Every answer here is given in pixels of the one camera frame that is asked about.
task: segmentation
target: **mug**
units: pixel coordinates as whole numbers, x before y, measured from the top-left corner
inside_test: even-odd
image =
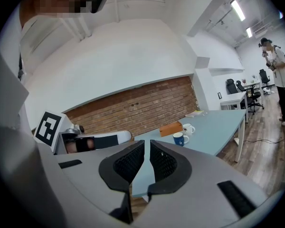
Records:
[[[192,127],[190,123],[186,123],[182,127],[184,129],[184,134],[187,136],[191,136],[195,132],[195,128]]]
[[[176,145],[184,146],[185,143],[189,142],[189,137],[185,136],[183,133],[175,133],[173,134],[173,139]]]

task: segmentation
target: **brick wall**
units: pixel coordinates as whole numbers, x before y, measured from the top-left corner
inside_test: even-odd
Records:
[[[198,110],[189,77],[145,85],[111,95],[66,113],[85,133],[129,130],[133,136],[175,122]]]

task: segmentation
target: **white mug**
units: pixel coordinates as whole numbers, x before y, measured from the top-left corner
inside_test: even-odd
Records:
[[[186,123],[182,127],[184,129],[184,134],[187,136],[191,136],[195,132],[195,128],[190,123]]]

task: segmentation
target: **light blue desk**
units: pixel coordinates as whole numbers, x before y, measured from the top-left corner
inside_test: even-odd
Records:
[[[182,118],[182,124],[190,123],[195,132],[184,147],[217,155],[239,129],[239,144],[235,161],[238,162],[244,139],[246,110],[208,111],[194,118]],[[174,143],[173,135],[161,137],[159,129],[136,136],[135,140],[145,140],[144,162],[132,182],[132,195],[141,197],[147,194],[148,186],[155,183],[154,170],[150,163],[150,140]]]

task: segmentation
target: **blue mug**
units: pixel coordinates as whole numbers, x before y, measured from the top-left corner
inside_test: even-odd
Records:
[[[174,139],[175,144],[179,146],[184,146],[185,143],[189,142],[189,137],[184,135],[183,133],[173,134],[173,139]]]

